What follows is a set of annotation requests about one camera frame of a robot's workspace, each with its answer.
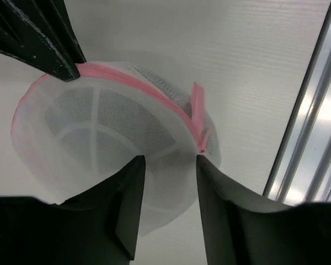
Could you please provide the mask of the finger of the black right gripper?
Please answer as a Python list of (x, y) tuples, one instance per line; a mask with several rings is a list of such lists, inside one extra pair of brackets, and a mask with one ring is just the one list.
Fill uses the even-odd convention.
[(0, 1), (0, 53), (65, 82), (80, 77), (54, 31), (49, 1)]
[(72, 29), (64, 1), (52, 0), (49, 5), (52, 11), (52, 26), (60, 42), (74, 63), (85, 63), (86, 58)]

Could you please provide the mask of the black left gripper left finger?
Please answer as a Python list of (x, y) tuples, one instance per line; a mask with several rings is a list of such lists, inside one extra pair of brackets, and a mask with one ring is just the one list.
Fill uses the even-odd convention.
[(0, 197), (0, 264), (129, 264), (136, 254), (145, 173), (145, 158), (136, 156), (60, 205)]

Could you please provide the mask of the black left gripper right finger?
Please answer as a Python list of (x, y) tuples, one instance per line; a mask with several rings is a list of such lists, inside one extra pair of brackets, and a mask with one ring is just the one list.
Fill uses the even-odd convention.
[(208, 264), (331, 264), (331, 202), (270, 200), (203, 155), (196, 178)]

